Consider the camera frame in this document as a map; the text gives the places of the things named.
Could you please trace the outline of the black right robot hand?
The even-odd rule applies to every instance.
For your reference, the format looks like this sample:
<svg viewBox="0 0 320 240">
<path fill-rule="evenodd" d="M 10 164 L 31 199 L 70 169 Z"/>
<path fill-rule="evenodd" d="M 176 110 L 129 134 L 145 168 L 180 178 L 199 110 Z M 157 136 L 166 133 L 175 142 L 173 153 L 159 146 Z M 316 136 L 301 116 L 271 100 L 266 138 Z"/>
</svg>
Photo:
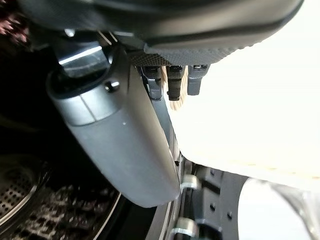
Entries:
<svg viewBox="0 0 320 240">
<path fill-rule="evenodd" d="M 36 47 L 59 68 L 47 93 L 90 160 L 144 207 L 169 203 L 180 180 L 152 101 L 197 95 L 210 65 L 278 32 L 301 0 L 20 0 Z"/>
</svg>

